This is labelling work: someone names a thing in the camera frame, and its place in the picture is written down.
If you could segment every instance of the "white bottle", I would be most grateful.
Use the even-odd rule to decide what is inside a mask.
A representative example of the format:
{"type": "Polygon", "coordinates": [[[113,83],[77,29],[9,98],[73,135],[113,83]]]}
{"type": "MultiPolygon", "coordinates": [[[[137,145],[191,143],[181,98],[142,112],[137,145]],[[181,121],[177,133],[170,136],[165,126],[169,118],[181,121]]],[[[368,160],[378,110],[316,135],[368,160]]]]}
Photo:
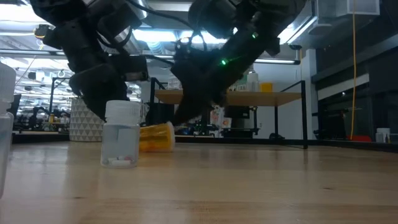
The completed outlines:
{"type": "Polygon", "coordinates": [[[4,192],[8,153],[11,147],[12,124],[14,117],[7,112],[14,101],[16,72],[0,63],[0,198],[4,192]]]}
{"type": "Polygon", "coordinates": [[[111,168],[137,166],[141,105],[111,100],[106,103],[101,165],[111,168]]]}

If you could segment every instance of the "wooden tabletop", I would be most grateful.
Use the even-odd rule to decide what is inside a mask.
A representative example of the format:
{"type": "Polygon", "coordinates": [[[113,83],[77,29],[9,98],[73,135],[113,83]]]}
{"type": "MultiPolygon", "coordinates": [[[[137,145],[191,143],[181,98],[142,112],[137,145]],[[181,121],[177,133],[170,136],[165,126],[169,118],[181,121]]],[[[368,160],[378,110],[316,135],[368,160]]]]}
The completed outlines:
{"type": "MultiPolygon", "coordinates": [[[[156,90],[155,96],[167,104],[179,104],[182,90],[156,90]]],[[[261,93],[248,91],[231,91],[227,102],[231,106],[281,106],[301,99],[301,93],[261,93]]]]}
{"type": "Polygon", "coordinates": [[[1,224],[396,224],[398,154],[178,144],[135,169],[98,143],[14,146],[1,224]]]}

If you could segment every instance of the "clear plastic container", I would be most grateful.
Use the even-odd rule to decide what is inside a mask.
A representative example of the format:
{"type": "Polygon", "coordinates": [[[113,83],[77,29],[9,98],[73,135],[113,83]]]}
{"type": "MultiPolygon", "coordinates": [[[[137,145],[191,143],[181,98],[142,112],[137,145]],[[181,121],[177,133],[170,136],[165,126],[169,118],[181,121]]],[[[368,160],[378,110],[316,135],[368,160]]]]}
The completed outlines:
{"type": "Polygon", "coordinates": [[[171,152],[174,145],[174,127],[171,122],[141,128],[140,152],[171,152]]]}
{"type": "Polygon", "coordinates": [[[7,112],[14,101],[16,72],[0,63],[0,198],[4,192],[8,153],[11,147],[12,124],[14,117],[7,112]]]}
{"type": "Polygon", "coordinates": [[[110,168],[137,166],[140,138],[141,105],[112,100],[106,104],[101,165],[110,168]]]}

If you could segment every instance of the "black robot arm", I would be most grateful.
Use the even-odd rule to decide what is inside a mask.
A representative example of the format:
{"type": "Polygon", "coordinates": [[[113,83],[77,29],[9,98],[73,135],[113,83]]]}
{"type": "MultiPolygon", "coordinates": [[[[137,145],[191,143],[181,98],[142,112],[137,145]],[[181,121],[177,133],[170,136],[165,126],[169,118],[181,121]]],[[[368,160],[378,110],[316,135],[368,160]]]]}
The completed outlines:
{"type": "MultiPolygon", "coordinates": [[[[130,57],[115,36],[141,21],[128,2],[133,0],[31,0],[35,13],[55,26],[44,43],[62,49],[70,68],[72,90],[83,97],[94,113],[104,119],[108,100],[128,100],[125,81],[147,80],[145,56],[130,57]],[[116,48],[119,55],[109,56],[100,42],[116,48]]],[[[181,81],[183,99],[173,124],[198,116],[213,103],[225,102],[225,91],[264,52],[279,53],[277,36],[298,16],[307,0],[196,0],[188,12],[193,35],[207,30],[216,38],[228,39],[220,49],[194,49],[176,43],[172,73],[181,81]]]]}

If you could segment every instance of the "geometric patterned box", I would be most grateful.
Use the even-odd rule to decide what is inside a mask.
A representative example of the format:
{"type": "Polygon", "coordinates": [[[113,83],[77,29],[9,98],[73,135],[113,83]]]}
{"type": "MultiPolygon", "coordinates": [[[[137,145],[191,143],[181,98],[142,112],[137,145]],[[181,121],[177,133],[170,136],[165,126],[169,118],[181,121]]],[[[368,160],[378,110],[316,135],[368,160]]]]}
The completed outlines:
{"type": "Polygon", "coordinates": [[[104,122],[82,99],[72,100],[69,138],[71,141],[101,142],[104,122]]]}

